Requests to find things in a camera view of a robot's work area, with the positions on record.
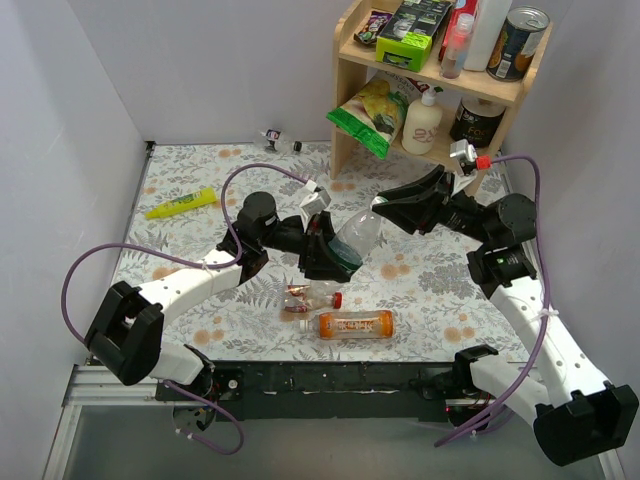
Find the green chips bag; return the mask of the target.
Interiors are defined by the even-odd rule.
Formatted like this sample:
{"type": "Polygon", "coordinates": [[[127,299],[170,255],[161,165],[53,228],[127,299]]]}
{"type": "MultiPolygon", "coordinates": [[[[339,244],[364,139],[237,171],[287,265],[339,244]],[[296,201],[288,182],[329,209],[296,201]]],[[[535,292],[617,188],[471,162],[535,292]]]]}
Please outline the green chips bag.
{"type": "Polygon", "coordinates": [[[401,130],[409,103],[400,96],[377,95],[368,81],[354,96],[327,114],[335,126],[379,159],[385,159],[401,130]]]}

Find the small black-cap clear bottle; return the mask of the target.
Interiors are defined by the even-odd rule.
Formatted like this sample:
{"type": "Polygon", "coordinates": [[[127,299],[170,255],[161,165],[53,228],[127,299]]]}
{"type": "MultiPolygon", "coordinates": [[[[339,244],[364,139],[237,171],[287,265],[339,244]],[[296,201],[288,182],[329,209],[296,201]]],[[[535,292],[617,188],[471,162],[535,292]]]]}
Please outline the small black-cap clear bottle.
{"type": "Polygon", "coordinates": [[[302,150],[300,141],[294,140],[276,129],[258,131],[255,144],[268,151],[282,154],[300,153],[302,150]]]}

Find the red-cap clear bottle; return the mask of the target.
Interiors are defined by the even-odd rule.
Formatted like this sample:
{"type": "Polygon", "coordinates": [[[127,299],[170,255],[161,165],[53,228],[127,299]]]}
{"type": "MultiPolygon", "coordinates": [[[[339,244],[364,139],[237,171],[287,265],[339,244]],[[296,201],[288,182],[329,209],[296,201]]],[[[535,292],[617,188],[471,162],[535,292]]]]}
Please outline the red-cap clear bottle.
{"type": "Polygon", "coordinates": [[[283,310],[290,313],[308,313],[321,309],[340,309],[343,295],[338,284],[311,281],[309,284],[288,285],[284,291],[283,310]]]}

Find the cassava chips bag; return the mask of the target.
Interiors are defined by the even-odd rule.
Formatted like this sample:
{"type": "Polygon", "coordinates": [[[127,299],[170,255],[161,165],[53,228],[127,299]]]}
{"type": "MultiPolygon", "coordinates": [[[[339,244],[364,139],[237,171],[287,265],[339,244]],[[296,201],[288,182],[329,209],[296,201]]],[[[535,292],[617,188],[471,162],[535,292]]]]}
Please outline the cassava chips bag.
{"type": "Polygon", "coordinates": [[[430,85],[424,81],[382,70],[378,70],[369,82],[373,85],[375,94],[400,96],[407,103],[420,98],[430,88],[430,85]]]}

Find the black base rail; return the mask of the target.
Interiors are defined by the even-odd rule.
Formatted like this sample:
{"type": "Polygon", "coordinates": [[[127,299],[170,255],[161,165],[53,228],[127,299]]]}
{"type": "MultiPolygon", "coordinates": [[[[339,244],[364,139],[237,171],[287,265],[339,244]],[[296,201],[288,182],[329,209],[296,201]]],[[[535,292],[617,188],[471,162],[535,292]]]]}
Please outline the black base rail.
{"type": "Polygon", "coordinates": [[[413,418],[459,420],[490,394],[461,383],[450,362],[220,361],[159,401],[184,407],[195,394],[237,420],[413,418]]]}

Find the red white carton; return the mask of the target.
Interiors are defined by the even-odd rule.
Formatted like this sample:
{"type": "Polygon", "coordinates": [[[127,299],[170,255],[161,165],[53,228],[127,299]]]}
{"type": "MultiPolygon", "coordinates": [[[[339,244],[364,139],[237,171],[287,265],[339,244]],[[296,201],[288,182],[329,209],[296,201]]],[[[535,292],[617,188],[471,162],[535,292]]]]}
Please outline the red white carton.
{"type": "Polygon", "coordinates": [[[443,36],[438,58],[443,60],[446,48],[448,46],[451,34],[457,25],[458,18],[462,14],[469,14],[476,17],[478,10],[477,0],[456,0],[448,17],[448,24],[443,36]]]}

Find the clear green-label water bottle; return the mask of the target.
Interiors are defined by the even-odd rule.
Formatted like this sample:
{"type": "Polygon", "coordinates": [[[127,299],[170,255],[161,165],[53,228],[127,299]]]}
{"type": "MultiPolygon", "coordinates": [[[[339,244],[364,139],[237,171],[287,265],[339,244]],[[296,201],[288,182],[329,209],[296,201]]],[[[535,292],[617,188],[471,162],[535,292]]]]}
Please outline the clear green-label water bottle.
{"type": "Polygon", "coordinates": [[[363,262],[377,241],[382,223],[382,217],[372,210],[372,206],[385,201],[376,196],[368,208],[352,216],[337,232],[356,250],[363,262]]]}

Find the yellow green tube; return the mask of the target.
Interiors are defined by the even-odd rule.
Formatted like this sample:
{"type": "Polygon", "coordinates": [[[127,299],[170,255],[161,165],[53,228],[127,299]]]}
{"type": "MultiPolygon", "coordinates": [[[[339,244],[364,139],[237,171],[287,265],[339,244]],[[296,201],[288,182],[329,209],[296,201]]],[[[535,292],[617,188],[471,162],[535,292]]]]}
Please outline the yellow green tube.
{"type": "Polygon", "coordinates": [[[164,202],[147,212],[145,218],[147,220],[167,218],[216,202],[217,196],[214,190],[205,188],[164,202]]]}

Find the dark snack packet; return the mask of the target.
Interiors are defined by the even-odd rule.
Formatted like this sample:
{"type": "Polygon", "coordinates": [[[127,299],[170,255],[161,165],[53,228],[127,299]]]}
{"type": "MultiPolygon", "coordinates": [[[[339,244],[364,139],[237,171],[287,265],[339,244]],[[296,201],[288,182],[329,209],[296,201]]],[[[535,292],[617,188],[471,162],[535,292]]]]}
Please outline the dark snack packet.
{"type": "Polygon", "coordinates": [[[392,16],[393,14],[389,12],[373,10],[364,26],[354,33],[354,41],[366,47],[374,47],[379,34],[391,20],[392,16]]]}

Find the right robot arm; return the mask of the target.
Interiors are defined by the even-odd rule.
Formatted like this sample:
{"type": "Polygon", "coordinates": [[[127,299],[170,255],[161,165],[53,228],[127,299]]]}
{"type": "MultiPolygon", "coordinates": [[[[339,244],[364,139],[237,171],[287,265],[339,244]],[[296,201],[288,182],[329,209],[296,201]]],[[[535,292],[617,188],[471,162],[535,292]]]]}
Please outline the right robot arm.
{"type": "Polygon", "coordinates": [[[478,241],[467,255],[470,276],[529,354],[526,367],[517,369],[488,345],[462,350],[454,359],[454,389],[469,398],[481,391],[492,395],[492,406],[506,407],[529,424],[558,466],[623,446],[639,399],[630,386],[610,382],[551,307],[545,276],[523,248],[537,235],[535,202],[512,193],[483,206],[458,183],[454,173],[438,167],[372,202],[374,212],[409,234],[440,225],[478,241]]]}

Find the black canister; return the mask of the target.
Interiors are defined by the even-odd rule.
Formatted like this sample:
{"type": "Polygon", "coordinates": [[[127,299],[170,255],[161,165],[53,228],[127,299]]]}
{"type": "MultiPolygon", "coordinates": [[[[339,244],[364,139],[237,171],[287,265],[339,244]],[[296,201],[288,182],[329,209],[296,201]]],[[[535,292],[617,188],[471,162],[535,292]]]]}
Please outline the black canister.
{"type": "Polygon", "coordinates": [[[502,121],[506,107],[493,101],[464,96],[455,112],[449,135],[467,140],[476,149],[488,147],[502,121]]]}

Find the green black box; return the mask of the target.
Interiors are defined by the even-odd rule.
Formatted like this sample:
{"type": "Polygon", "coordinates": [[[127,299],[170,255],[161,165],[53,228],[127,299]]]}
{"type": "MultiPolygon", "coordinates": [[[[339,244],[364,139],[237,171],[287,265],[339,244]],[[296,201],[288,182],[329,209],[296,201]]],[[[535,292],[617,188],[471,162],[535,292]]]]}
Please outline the green black box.
{"type": "Polygon", "coordinates": [[[376,61],[419,72],[452,6],[451,1],[403,1],[378,35],[376,61]]]}

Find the pink spray bottle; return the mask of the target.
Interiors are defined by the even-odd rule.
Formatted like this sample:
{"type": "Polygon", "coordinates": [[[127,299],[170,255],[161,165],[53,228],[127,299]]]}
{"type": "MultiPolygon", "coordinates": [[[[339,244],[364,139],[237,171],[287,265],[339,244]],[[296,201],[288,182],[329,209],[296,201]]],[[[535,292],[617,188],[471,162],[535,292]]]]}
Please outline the pink spray bottle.
{"type": "Polygon", "coordinates": [[[474,21],[475,17],[471,14],[459,15],[441,60],[441,77],[455,79],[460,76],[469,50],[474,21]]]}

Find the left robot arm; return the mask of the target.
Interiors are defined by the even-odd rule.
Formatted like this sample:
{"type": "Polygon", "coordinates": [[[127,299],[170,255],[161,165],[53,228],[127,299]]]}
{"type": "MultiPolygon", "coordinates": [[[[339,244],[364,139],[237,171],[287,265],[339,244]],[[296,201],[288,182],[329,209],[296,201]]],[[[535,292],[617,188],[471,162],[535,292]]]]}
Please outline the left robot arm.
{"type": "Polygon", "coordinates": [[[139,286],[114,284],[85,345],[126,386],[147,377],[169,380],[188,398],[203,399],[213,386],[212,362],[189,345],[163,341],[164,328],[210,297],[253,278],[271,249],[297,255],[300,271],[310,280],[350,281],[359,266],[330,249],[335,236],[328,212],[280,219],[271,194],[252,193],[223,241],[195,267],[139,286]]]}

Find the orange drink bottle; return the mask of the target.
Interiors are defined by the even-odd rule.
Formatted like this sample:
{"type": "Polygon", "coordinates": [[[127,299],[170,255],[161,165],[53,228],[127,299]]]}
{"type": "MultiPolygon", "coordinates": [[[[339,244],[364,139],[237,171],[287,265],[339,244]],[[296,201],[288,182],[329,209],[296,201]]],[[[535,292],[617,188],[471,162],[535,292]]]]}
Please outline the orange drink bottle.
{"type": "Polygon", "coordinates": [[[395,333],[394,315],[390,310],[328,311],[300,320],[299,331],[322,340],[388,339],[395,333]]]}

